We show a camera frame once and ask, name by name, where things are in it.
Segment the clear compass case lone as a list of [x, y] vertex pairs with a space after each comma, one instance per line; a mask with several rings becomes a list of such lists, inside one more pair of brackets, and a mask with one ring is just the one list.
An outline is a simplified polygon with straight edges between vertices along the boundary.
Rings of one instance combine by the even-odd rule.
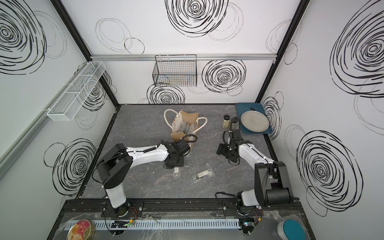
[[211, 178], [215, 175], [215, 172], [212, 168], [200, 171], [192, 176], [192, 182], [198, 183], [205, 179]]

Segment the clear compass case blue compass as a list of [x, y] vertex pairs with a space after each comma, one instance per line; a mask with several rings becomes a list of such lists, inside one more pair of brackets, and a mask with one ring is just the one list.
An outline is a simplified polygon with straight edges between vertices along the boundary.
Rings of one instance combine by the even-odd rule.
[[193, 123], [188, 123], [188, 122], [183, 122], [182, 126], [181, 126], [181, 131], [185, 134], [185, 135], [189, 135], [189, 134], [193, 134], [194, 131], [197, 129], [197, 125], [196, 124], [193, 124]]

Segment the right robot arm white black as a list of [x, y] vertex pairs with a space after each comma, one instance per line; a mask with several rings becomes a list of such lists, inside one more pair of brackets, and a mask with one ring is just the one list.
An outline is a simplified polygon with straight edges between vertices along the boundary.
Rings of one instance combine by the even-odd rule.
[[247, 162], [254, 170], [254, 188], [239, 192], [237, 199], [245, 207], [287, 205], [294, 201], [294, 194], [285, 163], [275, 161], [261, 153], [255, 145], [244, 140], [240, 130], [227, 130], [222, 135], [217, 155], [230, 163]]

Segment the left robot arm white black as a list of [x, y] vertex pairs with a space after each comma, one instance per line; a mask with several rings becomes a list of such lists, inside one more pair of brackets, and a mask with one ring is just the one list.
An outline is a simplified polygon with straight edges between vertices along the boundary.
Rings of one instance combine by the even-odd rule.
[[157, 145], [131, 148], [117, 144], [110, 149], [96, 165], [110, 204], [114, 209], [126, 203], [123, 181], [131, 168], [151, 162], [163, 162], [164, 168], [173, 169], [184, 165], [191, 148], [186, 140], [161, 141]]

